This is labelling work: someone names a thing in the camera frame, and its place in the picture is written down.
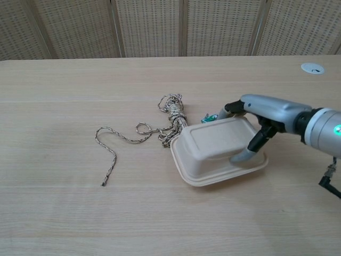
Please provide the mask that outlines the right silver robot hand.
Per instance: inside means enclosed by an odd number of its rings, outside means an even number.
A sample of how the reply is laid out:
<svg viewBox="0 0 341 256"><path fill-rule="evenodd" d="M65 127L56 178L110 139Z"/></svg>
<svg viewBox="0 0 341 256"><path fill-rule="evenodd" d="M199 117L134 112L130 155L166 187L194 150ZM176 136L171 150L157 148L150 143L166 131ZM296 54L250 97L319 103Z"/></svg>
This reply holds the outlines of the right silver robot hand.
<svg viewBox="0 0 341 256"><path fill-rule="evenodd" d="M312 110L309 105L258 94L245 94L238 101L227 103L219 112L218 120L249 113L257 117L261 126L248 146L232 156L230 162L237 164L252 159L278 132L297 134L298 117Z"/></svg>

